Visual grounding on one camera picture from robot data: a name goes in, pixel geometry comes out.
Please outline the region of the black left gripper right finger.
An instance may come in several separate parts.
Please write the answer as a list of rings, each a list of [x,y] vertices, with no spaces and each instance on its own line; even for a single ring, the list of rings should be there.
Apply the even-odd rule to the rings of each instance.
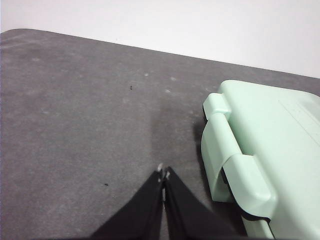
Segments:
[[[230,226],[202,204],[171,167],[164,178],[165,209],[171,240],[237,240]]]

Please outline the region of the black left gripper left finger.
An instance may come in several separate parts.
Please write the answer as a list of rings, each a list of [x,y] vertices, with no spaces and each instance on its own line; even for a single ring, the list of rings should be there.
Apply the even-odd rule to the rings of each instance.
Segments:
[[[131,200],[90,239],[158,240],[163,212],[163,173],[163,165],[159,164]]]

